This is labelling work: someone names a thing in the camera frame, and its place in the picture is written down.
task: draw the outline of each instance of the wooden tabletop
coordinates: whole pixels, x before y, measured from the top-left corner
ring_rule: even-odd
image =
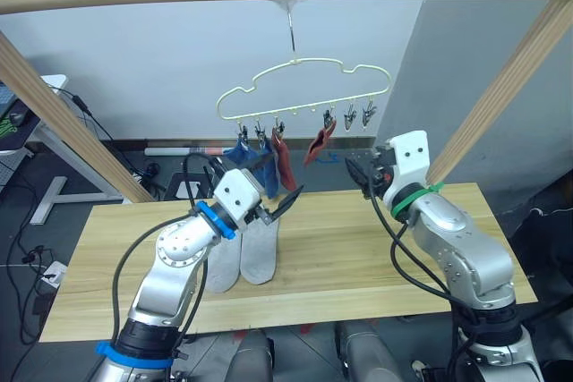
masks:
[[[477,185],[446,185],[442,194],[467,210],[477,227],[509,250],[515,264],[517,302],[536,301]],[[186,201],[94,207],[40,340],[109,338],[111,281],[117,261],[141,233],[184,214],[188,208]],[[190,331],[205,333],[449,309],[446,301],[412,286],[394,270],[389,259],[391,239],[371,202],[364,200],[360,191],[302,194],[281,218],[278,236],[277,272],[272,281],[252,285],[239,278],[226,293],[205,293]],[[151,267],[155,237],[144,242],[124,267],[119,283],[122,321]],[[417,257],[440,273],[415,246],[409,233],[404,241]],[[401,252],[398,259],[408,273],[432,284]]]

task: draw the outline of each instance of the green cable tie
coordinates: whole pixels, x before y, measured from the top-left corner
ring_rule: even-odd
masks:
[[[435,185],[430,185],[428,188],[424,188],[422,190],[418,190],[410,194],[408,197],[400,201],[390,212],[393,218],[396,218],[396,215],[399,214],[402,209],[407,208],[408,205],[414,202],[414,200],[422,197],[425,194],[430,192],[440,192],[441,188],[444,186],[444,183],[436,183]]]

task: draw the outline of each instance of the floor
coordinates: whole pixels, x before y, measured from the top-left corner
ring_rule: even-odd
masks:
[[[365,161],[368,152],[337,150],[336,153],[325,154],[319,163],[303,169],[303,152],[292,151],[295,177],[300,183],[305,184],[306,191],[355,188],[346,174],[344,165],[344,156],[349,155],[360,157]],[[141,152],[127,153],[127,156],[139,167],[151,161]],[[161,165],[161,171],[155,180],[164,186],[167,186],[172,173],[181,172],[180,157],[155,157],[153,161]],[[25,216],[30,204],[30,194],[22,188],[14,187],[22,183],[22,178],[35,187],[39,196],[54,175],[68,177],[64,192],[93,190],[92,186],[71,167],[52,154],[38,154],[31,160],[26,160],[18,173],[19,177],[10,182],[12,186],[0,195],[0,226],[2,226],[0,257],[3,264],[12,237],[18,231],[20,220]],[[26,228],[22,238],[23,246],[29,249],[44,244],[55,250],[57,260],[67,264],[90,209],[91,204],[88,203],[57,205],[44,225],[29,225]],[[517,211],[514,216],[502,214],[500,217],[502,226],[510,225],[511,229],[515,229],[515,225],[518,225],[524,216],[522,212],[523,210]],[[19,258],[14,257],[12,263],[19,262],[17,259]],[[15,267],[13,272],[20,289],[23,292],[27,291],[32,284],[33,273],[25,267]],[[520,306],[519,310],[523,315],[573,293],[573,288],[550,268],[532,274],[531,281],[543,304]],[[21,345],[18,338],[15,294],[4,270],[0,271],[0,288],[4,292],[3,312],[0,318],[0,380],[7,381],[16,362],[27,348]],[[42,291],[48,291],[50,287],[41,288]],[[573,359],[572,320],[573,314],[569,312],[539,327],[534,340],[540,360]],[[30,328],[35,327],[38,324],[38,317],[28,315],[27,321]],[[410,369],[410,362],[414,359],[427,362],[434,367],[443,366],[447,362],[449,351],[446,345],[450,343],[447,314],[381,318],[371,322],[395,354],[406,382],[416,381]],[[267,329],[267,334],[276,345],[275,380],[280,382],[344,380],[334,349],[332,323],[317,324],[313,327],[270,327]],[[199,336],[194,343],[184,347],[190,358],[187,361],[177,360],[175,370],[191,371],[193,381],[222,381],[240,338],[240,333]],[[29,382],[83,380],[97,359],[94,347],[95,342],[38,344],[23,362],[15,380]]]

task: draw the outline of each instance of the baseboard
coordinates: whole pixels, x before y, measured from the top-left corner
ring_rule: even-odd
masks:
[[[331,138],[329,148],[331,149],[370,149],[374,145],[373,136]],[[289,149],[307,149],[312,139],[292,138],[285,139]],[[250,140],[251,145],[257,148],[257,140]],[[230,139],[132,139],[115,140],[115,146],[121,151],[143,151],[145,148],[227,148],[233,147],[236,140]],[[42,142],[28,142],[26,147],[32,152],[51,152]]]

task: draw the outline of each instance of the robotic arm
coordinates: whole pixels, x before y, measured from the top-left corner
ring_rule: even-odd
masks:
[[[106,358],[93,380],[146,382],[168,380],[176,351],[178,328],[194,293],[199,266],[221,240],[233,240],[256,217],[270,224],[295,202],[302,187],[270,213],[261,204],[262,187],[247,169],[226,172],[214,190],[216,203],[197,203],[191,215],[160,232],[155,260],[141,282],[121,333],[98,352]]]
[[[346,165],[370,198],[368,176],[352,160]],[[469,380],[543,382],[531,338],[517,319],[508,252],[477,229],[467,212],[428,186],[429,165],[426,133],[409,132],[377,148],[371,180],[391,215],[408,224],[416,244],[436,261],[449,293],[473,313],[456,316],[461,340],[475,339],[468,351]]]

